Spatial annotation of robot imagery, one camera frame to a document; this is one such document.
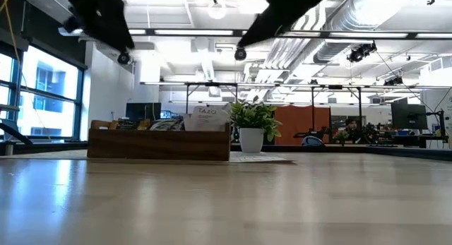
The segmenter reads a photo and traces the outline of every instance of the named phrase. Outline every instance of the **person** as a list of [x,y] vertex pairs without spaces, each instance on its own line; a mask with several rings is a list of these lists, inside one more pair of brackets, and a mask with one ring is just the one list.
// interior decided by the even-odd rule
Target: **person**
[[349,134],[348,140],[356,143],[361,138],[359,131],[357,131],[357,122],[354,119],[349,118],[345,123],[347,124],[345,131],[347,131],[347,133]]

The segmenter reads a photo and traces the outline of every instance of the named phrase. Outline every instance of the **potted plant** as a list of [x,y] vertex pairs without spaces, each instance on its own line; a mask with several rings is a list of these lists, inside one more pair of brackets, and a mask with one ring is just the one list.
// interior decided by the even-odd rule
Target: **potted plant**
[[348,132],[347,131],[339,131],[335,136],[334,139],[339,141],[339,143],[344,146],[345,141],[348,139]]
[[264,133],[267,133],[269,141],[281,136],[277,127],[282,124],[273,115],[276,107],[257,101],[256,96],[252,103],[241,100],[231,106],[231,122],[240,129],[240,145],[244,153],[259,153]]

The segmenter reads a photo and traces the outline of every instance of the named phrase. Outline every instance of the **table surface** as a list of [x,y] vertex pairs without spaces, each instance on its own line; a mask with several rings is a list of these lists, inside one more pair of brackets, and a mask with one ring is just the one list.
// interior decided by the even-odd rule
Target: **table surface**
[[0,160],[0,244],[435,244],[452,165],[368,154],[295,165]]

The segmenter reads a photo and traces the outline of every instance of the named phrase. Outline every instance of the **green plant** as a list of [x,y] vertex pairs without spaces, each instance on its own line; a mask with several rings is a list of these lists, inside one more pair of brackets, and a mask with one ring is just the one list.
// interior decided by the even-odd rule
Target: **green plant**
[[273,140],[275,136],[281,136],[277,129],[282,125],[273,115],[276,107],[258,102],[256,96],[252,103],[239,101],[232,104],[231,122],[232,125],[243,129],[263,129],[267,133],[267,139]]
[[338,140],[339,142],[345,142],[348,139],[349,133],[347,131],[339,131],[335,136],[334,139]]

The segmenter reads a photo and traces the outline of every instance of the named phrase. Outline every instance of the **black panel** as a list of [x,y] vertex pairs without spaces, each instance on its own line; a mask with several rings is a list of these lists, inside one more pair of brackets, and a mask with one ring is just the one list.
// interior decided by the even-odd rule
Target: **black panel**
[[[85,69],[85,42],[77,37],[59,34],[61,23],[26,0],[9,0],[9,15],[19,49],[26,50],[27,41],[74,66]],[[12,44],[5,10],[0,15],[0,41]]]
[[126,116],[133,121],[160,119],[162,103],[127,103]]
[[[11,17],[11,24],[13,25],[13,31],[16,35],[19,35],[22,29],[23,19],[23,6],[24,0],[9,0],[8,10]],[[1,12],[0,15],[0,28],[3,28],[9,32],[8,18],[6,17],[6,9]]]
[[38,8],[28,5],[27,10],[25,32],[34,45],[75,66],[80,65],[72,59],[82,64],[85,63],[86,44],[84,41],[79,42],[77,37],[60,35],[58,28],[61,27],[61,23]]

